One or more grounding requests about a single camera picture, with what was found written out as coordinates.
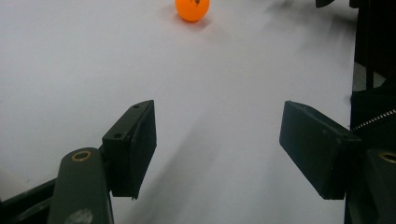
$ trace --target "white table surface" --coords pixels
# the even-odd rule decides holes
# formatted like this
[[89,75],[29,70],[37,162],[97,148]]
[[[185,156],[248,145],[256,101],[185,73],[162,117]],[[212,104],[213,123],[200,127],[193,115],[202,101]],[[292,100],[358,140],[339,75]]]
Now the white table surface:
[[126,109],[155,100],[158,146],[116,223],[341,224],[278,143],[283,104],[347,127],[357,10],[336,1],[0,1],[2,199],[57,175]]

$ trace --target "ping pong ball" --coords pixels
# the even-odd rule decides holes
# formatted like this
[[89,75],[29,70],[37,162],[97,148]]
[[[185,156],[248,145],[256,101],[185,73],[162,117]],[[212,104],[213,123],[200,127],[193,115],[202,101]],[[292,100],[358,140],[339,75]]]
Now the ping pong ball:
[[178,15],[185,21],[198,21],[209,10],[209,0],[175,0]]

